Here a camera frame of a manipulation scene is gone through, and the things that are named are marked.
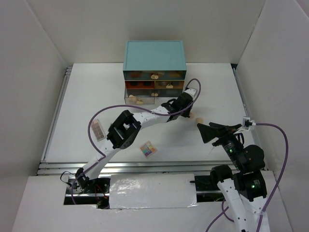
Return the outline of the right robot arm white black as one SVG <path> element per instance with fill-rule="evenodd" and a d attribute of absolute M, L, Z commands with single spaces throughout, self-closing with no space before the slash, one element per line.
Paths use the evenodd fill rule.
<path fill-rule="evenodd" d="M 266 183 L 261 173 L 265 167 L 264 152 L 257 145 L 244 146 L 241 125 L 225 126 L 216 123 L 197 124 L 203 143 L 221 146 L 237 172 L 228 165 L 213 167 L 210 184 L 219 189 L 231 210 L 236 231 L 254 232 L 260 228 L 270 230 L 269 225 L 259 224 L 262 208 L 267 201 Z"/>

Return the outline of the pink eyeshadow palette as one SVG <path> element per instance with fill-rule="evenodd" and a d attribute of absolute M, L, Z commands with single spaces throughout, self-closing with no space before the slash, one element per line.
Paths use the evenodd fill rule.
<path fill-rule="evenodd" d="M 102 141 L 106 138 L 105 132 L 103 130 L 103 127 L 101 126 L 101 123 L 98 119 L 94 119 L 91 122 L 91 130 L 96 138 L 96 140 Z"/>

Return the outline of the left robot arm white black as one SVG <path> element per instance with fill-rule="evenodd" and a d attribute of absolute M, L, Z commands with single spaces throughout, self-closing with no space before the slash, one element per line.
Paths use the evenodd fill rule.
<path fill-rule="evenodd" d="M 97 154 L 75 174 L 77 187 L 85 193 L 91 192 L 103 167 L 120 150 L 130 147 L 140 130 L 176 120 L 179 116 L 189 117 L 196 90 L 189 88 L 176 99 L 141 113 L 124 110 L 108 128 L 107 138 Z"/>

